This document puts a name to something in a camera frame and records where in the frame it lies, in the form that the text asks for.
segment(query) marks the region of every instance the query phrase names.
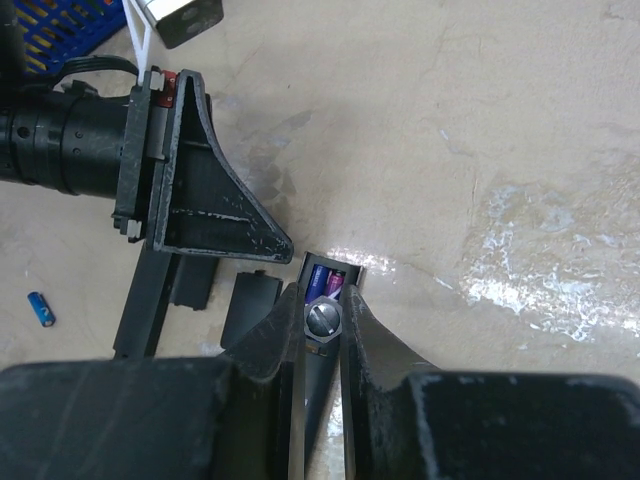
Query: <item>beige floor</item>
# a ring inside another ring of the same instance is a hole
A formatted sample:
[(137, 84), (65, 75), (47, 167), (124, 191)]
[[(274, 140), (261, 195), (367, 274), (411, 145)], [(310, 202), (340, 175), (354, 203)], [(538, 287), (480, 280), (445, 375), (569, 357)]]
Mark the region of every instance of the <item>beige floor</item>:
[[(163, 66), (203, 72), (229, 160), (294, 239), (270, 272), (305, 250), (364, 265), (377, 316), (443, 368), (640, 381), (638, 2), (225, 5)], [(0, 205), (0, 366), (109, 357), (138, 254), (113, 202), (2, 184)], [(257, 267), (226, 261), (206, 312), (171, 308), (159, 354), (217, 353)], [(334, 405), (314, 478), (343, 475)]]

